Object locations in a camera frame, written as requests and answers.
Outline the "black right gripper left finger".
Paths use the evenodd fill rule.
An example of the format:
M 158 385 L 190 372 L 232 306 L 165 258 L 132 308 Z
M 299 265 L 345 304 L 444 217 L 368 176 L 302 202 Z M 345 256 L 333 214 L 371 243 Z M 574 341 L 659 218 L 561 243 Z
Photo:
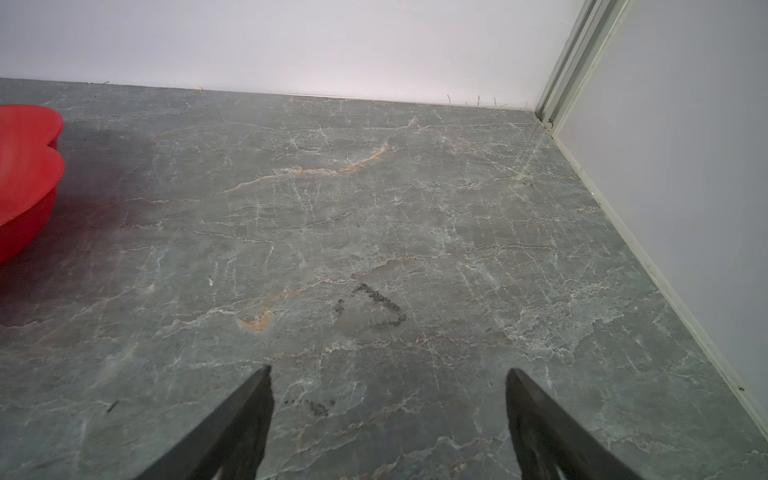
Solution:
M 271 367 L 263 366 L 140 479 L 254 479 L 274 412 Z

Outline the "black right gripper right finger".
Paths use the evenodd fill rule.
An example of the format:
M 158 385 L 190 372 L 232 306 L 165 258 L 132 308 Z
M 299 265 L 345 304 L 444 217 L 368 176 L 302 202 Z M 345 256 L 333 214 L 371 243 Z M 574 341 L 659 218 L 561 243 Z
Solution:
M 508 428 L 523 479 L 637 479 L 523 370 L 505 381 Z

